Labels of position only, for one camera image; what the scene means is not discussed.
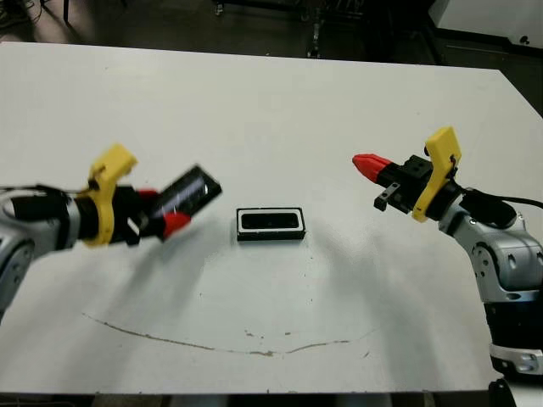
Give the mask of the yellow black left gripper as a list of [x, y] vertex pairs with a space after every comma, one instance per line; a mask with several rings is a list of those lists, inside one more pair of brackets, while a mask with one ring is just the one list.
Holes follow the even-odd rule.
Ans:
[[159, 197], [156, 190], [118, 185], [119, 179], [128, 175], [136, 164], [134, 155], [119, 143], [92, 163], [88, 188], [82, 197], [92, 202], [94, 211], [89, 219], [97, 230], [85, 237], [87, 246], [118, 242], [131, 246], [146, 237], [167, 240], [191, 222], [191, 217], [184, 213], [167, 213], [162, 218], [154, 218], [150, 210]]

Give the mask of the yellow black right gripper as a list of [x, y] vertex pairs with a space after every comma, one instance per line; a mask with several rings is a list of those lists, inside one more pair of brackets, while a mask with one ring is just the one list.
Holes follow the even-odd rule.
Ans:
[[454, 185], [461, 149], [452, 127], [437, 130], [424, 146], [424, 158], [412, 155], [396, 164], [373, 153], [356, 154], [353, 165], [383, 191], [374, 199], [374, 208], [391, 206], [417, 221], [441, 220], [460, 195]]

